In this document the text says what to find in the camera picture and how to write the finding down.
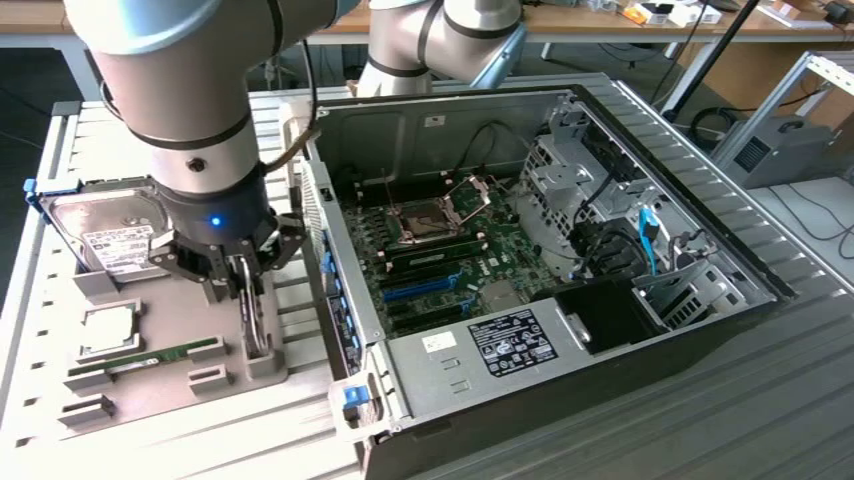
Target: power supply label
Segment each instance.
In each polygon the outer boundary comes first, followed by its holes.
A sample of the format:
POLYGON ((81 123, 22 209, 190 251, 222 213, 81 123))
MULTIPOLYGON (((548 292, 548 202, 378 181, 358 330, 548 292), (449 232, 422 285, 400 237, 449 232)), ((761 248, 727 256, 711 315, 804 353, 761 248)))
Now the power supply label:
POLYGON ((469 332, 494 377, 504 377, 558 358, 532 310, 469 325, 469 332))

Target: motherboard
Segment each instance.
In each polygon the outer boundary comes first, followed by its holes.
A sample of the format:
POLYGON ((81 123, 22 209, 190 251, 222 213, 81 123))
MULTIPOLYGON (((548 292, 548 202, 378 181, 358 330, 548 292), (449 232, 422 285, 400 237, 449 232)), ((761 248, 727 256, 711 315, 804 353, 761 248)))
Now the motherboard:
POLYGON ((442 197, 345 206, 372 300, 392 338, 514 308, 561 283, 498 180, 470 176, 442 197))

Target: hard drive label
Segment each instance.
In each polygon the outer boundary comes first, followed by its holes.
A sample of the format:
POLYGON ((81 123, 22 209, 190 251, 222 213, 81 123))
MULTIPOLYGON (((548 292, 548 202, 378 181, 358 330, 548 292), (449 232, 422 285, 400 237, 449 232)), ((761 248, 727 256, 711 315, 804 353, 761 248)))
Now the hard drive label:
POLYGON ((85 233, 105 270, 113 275, 139 272, 150 268, 149 239, 155 233, 150 225, 85 233))
POLYGON ((486 368, 494 377, 558 358, 532 310, 469 325, 486 368))

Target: blue tab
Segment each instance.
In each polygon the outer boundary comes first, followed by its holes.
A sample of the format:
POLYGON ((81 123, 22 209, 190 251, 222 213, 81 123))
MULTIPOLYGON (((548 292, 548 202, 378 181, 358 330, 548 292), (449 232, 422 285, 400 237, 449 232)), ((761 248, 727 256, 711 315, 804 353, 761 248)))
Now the blue tab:
POLYGON ((39 194, 37 193, 38 188, 39 183, 37 182, 35 178, 29 178, 27 180, 25 180, 25 201, 27 202, 27 205, 30 205, 34 210, 39 212, 39 216, 42 217, 42 220, 45 220, 45 223, 51 225, 51 217, 49 217, 49 214, 45 211, 45 208, 42 208, 42 204, 39 203, 39 194))
POLYGON ((324 270, 324 273, 336 273, 333 270, 332 265, 334 265, 333 263, 333 252, 328 251, 324 254, 324 262, 321 263, 321 270, 324 270))
POLYGON ((638 215, 638 236, 641 237, 641 245, 644 246, 646 255, 650 258, 653 275, 658 274, 658 269, 656 267, 656 252, 653 251, 653 241, 656 240, 656 237, 658 237, 660 230, 661 225, 658 223, 658 218, 656 217, 653 210, 650 210, 649 208, 641 209, 641 214, 638 215))
POLYGON ((348 387, 345 389, 345 410, 357 408, 372 401, 372 392, 369 387, 360 385, 358 387, 348 387))
POLYGON ((37 193, 37 179, 35 178, 29 178, 27 180, 25 180, 25 192, 27 193, 37 193))

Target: white label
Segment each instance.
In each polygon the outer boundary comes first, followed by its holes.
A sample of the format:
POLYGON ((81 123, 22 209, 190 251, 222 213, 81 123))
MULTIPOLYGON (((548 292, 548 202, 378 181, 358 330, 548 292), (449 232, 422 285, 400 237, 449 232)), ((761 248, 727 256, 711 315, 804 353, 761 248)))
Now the white label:
POLYGON ((445 253, 440 253, 437 255, 432 255, 425 258, 417 258, 410 262, 410 265, 421 265, 422 263, 437 262, 445 258, 445 253))
POLYGON ((155 233, 151 225, 85 233, 98 261, 113 275, 139 272, 149 263, 149 239, 155 233))
POLYGON ((440 350, 457 346, 454 332, 450 331, 422 338, 422 342, 425 342, 425 350, 428 350, 428 353, 438 352, 440 350))
POLYGON ((445 115, 438 115, 436 117, 425 118, 425 127, 444 127, 445 126, 445 115))

